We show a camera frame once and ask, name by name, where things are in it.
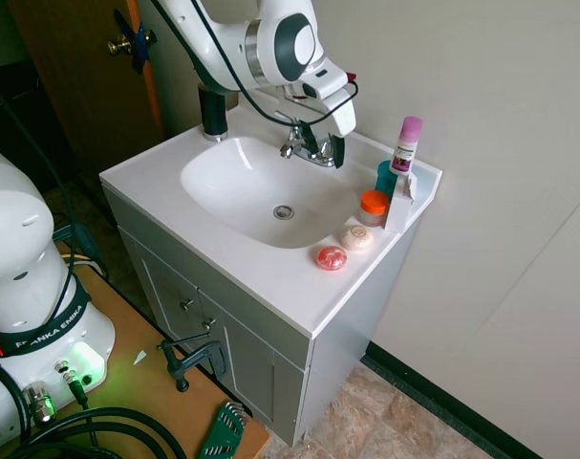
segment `green tool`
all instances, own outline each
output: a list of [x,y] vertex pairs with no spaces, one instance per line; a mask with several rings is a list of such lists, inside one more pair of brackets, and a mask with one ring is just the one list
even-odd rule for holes
[[241,445],[248,419],[241,404],[228,402],[222,406],[199,459],[232,459]]

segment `pink soap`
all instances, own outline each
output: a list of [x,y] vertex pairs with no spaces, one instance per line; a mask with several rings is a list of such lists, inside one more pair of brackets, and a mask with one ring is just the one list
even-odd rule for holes
[[347,263],[347,253],[337,246],[324,247],[317,255],[317,265],[322,270],[338,271]]

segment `franka emika robot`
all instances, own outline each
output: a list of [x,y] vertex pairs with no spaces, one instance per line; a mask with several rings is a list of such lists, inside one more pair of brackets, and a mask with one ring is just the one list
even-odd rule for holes
[[[354,130],[357,88],[347,91],[348,75],[325,57],[311,0],[258,0],[257,18],[242,24],[213,22],[200,0],[152,1],[210,89],[277,87],[278,111],[290,121],[276,122],[337,140]],[[115,341],[111,320],[68,277],[53,233],[37,189],[0,154],[0,366],[41,425],[74,399],[69,380],[87,378],[86,391],[104,381]],[[18,426],[0,382],[0,446]]]

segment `pink cap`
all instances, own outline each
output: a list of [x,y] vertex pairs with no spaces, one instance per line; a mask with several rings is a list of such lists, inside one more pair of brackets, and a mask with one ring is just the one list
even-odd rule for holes
[[423,120],[419,117],[406,117],[400,131],[400,140],[404,142],[418,142],[421,135]]

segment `round soap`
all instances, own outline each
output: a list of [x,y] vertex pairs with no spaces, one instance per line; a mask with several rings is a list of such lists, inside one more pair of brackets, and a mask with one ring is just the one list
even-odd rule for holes
[[337,246],[324,247],[317,254],[317,265],[322,270],[338,271],[347,263],[347,253]]
[[340,243],[350,251],[363,251],[373,245],[373,234],[361,225],[348,228],[340,238]]

